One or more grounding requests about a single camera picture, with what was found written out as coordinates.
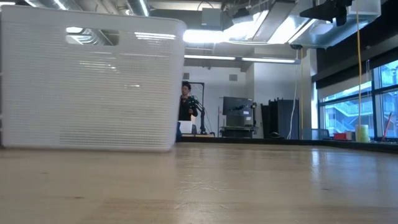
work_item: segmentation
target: exposed duct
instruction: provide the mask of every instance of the exposed duct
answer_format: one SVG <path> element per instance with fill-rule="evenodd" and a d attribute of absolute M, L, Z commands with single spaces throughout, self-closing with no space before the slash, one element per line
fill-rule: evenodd
<path fill-rule="evenodd" d="M 74 2 L 74 0 L 25 0 L 26 3 L 33 7 L 47 7 L 51 9 L 60 10 L 73 10 L 82 11 L 80 6 Z M 112 45 L 112 42 L 99 30 L 85 29 L 82 32 L 85 44 L 91 45 Z"/>
<path fill-rule="evenodd" d="M 130 11 L 136 16 L 149 16 L 149 7 L 146 0 L 126 0 Z"/>

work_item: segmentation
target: wooden table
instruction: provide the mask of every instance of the wooden table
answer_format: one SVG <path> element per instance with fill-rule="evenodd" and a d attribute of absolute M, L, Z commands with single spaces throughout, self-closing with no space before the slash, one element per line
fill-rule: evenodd
<path fill-rule="evenodd" d="M 327 147 L 0 151 L 5 224 L 387 224 L 397 189 L 397 156 Z"/>

